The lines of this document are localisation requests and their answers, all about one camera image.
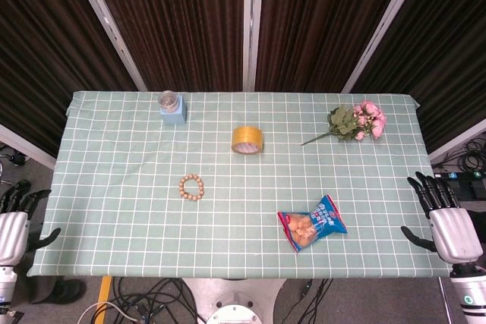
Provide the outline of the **light blue block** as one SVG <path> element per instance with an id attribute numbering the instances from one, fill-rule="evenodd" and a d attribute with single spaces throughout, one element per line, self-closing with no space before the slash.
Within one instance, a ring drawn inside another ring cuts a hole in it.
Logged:
<path id="1" fill-rule="evenodd" d="M 167 112 L 160 108 L 160 115 L 164 124 L 185 124 L 187 119 L 187 106 L 183 95 L 178 95 L 178 108 L 173 112 Z"/>

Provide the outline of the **green checkered tablecloth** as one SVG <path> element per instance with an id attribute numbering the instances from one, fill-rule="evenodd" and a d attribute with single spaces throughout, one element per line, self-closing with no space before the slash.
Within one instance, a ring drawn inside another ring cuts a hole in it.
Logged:
<path id="1" fill-rule="evenodd" d="M 411 96 L 187 93 L 187 121 L 166 125 L 156 93 L 73 95 L 43 235 L 30 275 L 198 278 L 431 277 L 448 273 L 401 232 L 430 229 L 407 178 L 431 165 Z M 383 135 L 327 136 L 329 112 L 363 101 L 387 117 Z M 263 132 L 260 153 L 232 132 Z M 331 196 L 348 233 L 301 252 L 278 212 L 311 212 Z"/>

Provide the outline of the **white partition post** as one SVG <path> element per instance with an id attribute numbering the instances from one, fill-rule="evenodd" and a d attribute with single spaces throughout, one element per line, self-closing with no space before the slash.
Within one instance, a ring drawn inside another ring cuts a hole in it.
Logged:
<path id="1" fill-rule="evenodd" d="M 118 28 L 115 18 L 112 16 L 111 11 L 106 3 L 106 0 L 88 0 L 93 8 L 99 22 L 102 24 L 113 48 L 117 52 L 122 64 L 125 66 L 128 74 L 137 87 L 138 91 L 148 91 L 146 84 L 128 50 L 127 44 Z"/>
<path id="2" fill-rule="evenodd" d="M 257 75 L 262 0 L 243 0 L 242 90 L 254 92 Z"/>
<path id="3" fill-rule="evenodd" d="M 376 52 L 378 46 L 385 37 L 388 29 L 390 28 L 390 25 L 395 20 L 405 1 L 406 0 L 389 1 L 382 18 L 380 19 L 375 31 L 373 32 L 373 35 L 371 36 L 368 44 L 361 54 L 360 59 L 358 60 L 348 80 L 346 81 L 346 84 L 342 88 L 341 93 L 351 93 L 353 87 L 359 80 L 359 77 L 361 76 L 372 56 Z"/>

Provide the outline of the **yellow packing tape roll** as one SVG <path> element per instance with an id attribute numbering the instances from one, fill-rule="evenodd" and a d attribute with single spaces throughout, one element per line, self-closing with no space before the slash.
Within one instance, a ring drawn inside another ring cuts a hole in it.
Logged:
<path id="1" fill-rule="evenodd" d="M 262 151 L 263 132 L 252 126 L 241 126 L 232 132 L 231 148 L 234 153 L 254 155 Z"/>

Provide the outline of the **pink artificial flower bouquet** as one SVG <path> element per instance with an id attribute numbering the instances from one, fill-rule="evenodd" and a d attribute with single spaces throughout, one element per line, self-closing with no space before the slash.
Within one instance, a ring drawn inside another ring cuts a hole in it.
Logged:
<path id="1" fill-rule="evenodd" d="M 387 117 L 382 109 L 371 101 L 363 101 L 352 107 L 340 105 L 327 116 L 329 130 L 314 139 L 303 142 L 305 146 L 327 136 L 335 136 L 339 140 L 358 140 L 371 136 L 379 139 L 387 124 Z"/>

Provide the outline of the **dark ribbed partition panel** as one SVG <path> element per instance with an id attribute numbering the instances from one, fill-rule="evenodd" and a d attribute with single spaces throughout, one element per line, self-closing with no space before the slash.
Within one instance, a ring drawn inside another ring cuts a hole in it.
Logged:
<path id="1" fill-rule="evenodd" d="M 262 0 L 255 89 L 339 93 L 390 0 Z"/>
<path id="2" fill-rule="evenodd" d="M 244 0 L 105 0 L 150 91 L 242 89 Z"/>
<path id="3" fill-rule="evenodd" d="M 486 119 L 486 0 L 405 0 L 352 92 L 410 95 L 428 152 Z"/>
<path id="4" fill-rule="evenodd" d="M 0 124 L 57 156 L 76 91 L 135 91 L 88 0 L 0 0 Z"/>

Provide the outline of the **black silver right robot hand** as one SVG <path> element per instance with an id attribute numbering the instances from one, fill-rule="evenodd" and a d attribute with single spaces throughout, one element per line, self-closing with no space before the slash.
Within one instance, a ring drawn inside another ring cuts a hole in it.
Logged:
<path id="1" fill-rule="evenodd" d="M 418 201 L 428 220 L 432 238 L 420 238 L 402 226 L 405 237 L 417 247 L 435 252 L 451 265 L 470 264 L 483 254 L 481 242 L 486 233 L 478 234 L 478 223 L 472 213 L 459 204 L 448 183 L 442 178 L 433 178 L 417 171 L 415 177 L 408 177 L 408 183 L 417 194 Z"/>

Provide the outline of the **blue snack bag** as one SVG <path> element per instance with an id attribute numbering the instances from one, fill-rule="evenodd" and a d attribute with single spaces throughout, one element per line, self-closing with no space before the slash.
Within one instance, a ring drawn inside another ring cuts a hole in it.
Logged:
<path id="1" fill-rule="evenodd" d="M 278 212 L 277 217 L 293 250 L 298 253 L 330 234 L 347 234 L 348 229 L 329 195 L 311 212 Z"/>

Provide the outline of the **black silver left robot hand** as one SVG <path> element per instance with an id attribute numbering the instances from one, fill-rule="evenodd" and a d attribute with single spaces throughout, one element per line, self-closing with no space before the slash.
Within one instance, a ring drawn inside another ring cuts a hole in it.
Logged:
<path id="1" fill-rule="evenodd" d="M 53 243 L 61 233 L 54 229 L 43 239 L 30 238 L 30 223 L 39 202 L 51 190 L 30 192 L 31 183 L 20 180 L 0 196 L 0 267 L 14 267 L 26 252 L 33 252 Z"/>

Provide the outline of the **white partition base rail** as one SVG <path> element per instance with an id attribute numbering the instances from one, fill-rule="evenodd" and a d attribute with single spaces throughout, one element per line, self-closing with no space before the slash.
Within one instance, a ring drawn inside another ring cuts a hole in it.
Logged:
<path id="1" fill-rule="evenodd" d="M 445 143 L 441 147 L 434 150 L 432 153 L 430 153 L 428 155 L 429 160 L 431 162 L 433 162 L 434 160 L 437 160 L 439 157 L 441 157 L 442 155 L 445 155 L 450 150 L 455 149 L 459 145 L 464 144 L 465 142 L 471 140 L 474 137 L 477 137 L 479 134 L 481 134 L 485 131 L 486 131 L 486 118 L 483 119 L 482 121 L 478 122 L 474 126 L 470 127 L 466 131 L 462 132 L 457 137 L 454 137 L 452 140 Z"/>
<path id="2" fill-rule="evenodd" d="M 38 163 L 44 165 L 51 170 L 54 170 L 56 164 L 56 158 L 49 155 L 44 150 L 35 146 L 25 138 L 16 134 L 12 130 L 6 128 L 4 125 L 0 124 L 0 141 L 9 145 L 11 148 L 18 150 L 19 152 L 29 156 Z"/>

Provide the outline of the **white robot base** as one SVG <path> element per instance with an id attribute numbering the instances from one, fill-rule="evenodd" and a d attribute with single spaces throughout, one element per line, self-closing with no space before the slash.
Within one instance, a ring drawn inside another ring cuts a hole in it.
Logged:
<path id="1" fill-rule="evenodd" d="M 285 280 L 186 278 L 207 324 L 274 324 L 276 299 Z"/>

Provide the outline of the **clear plastic jar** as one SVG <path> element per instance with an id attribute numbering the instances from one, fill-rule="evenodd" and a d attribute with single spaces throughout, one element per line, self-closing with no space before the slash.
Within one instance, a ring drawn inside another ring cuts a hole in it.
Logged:
<path id="1" fill-rule="evenodd" d="M 172 114 L 179 107 L 178 94 L 171 90 L 165 90 L 159 94 L 158 103 L 163 113 Z"/>

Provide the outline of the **yellow floor tape strip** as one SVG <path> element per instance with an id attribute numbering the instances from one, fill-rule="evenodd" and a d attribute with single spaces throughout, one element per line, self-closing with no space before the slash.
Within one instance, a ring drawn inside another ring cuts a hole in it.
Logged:
<path id="1" fill-rule="evenodd" d="M 98 306 L 97 309 L 101 308 L 104 301 L 109 299 L 109 292 L 112 283 L 112 276 L 104 275 L 102 277 L 102 281 L 99 287 L 99 295 L 98 295 Z"/>

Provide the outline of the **black power strip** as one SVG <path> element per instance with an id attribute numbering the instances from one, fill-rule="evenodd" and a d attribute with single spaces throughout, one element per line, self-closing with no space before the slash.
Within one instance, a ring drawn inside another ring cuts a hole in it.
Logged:
<path id="1" fill-rule="evenodd" d="M 453 189 L 459 201 L 486 201 L 486 173 L 441 172 L 434 177 L 442 178 Z"/>

